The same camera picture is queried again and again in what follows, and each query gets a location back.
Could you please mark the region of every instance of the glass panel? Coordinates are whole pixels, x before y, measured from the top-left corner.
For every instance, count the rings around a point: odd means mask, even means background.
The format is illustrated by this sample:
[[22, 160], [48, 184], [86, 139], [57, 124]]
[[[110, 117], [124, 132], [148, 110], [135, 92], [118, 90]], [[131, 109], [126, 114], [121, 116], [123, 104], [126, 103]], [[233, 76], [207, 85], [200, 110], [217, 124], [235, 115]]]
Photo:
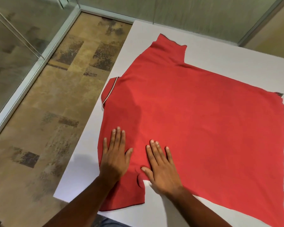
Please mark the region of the glass panel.
[[0, 0], [0, 12], [42, 53], [76, 5], [76, 0]]
[[154, 22], [238, 43], [276, 0], [157, 0]]
[[0, 111], [37, 59], [38, 57], [0, 22]]
[[138, 19], [154, 19], [155, 0], [79, 0], [79, 4]]

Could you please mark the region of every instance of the patterned carpet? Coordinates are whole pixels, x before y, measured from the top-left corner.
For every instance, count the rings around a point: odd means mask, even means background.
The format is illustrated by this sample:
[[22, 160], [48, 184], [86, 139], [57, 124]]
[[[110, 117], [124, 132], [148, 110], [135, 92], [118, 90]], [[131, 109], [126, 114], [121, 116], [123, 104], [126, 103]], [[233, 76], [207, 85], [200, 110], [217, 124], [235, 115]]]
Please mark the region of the patterned carpet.
[[131, 25], [81, 13], [0, 134], [0, 220], [39, 227]]

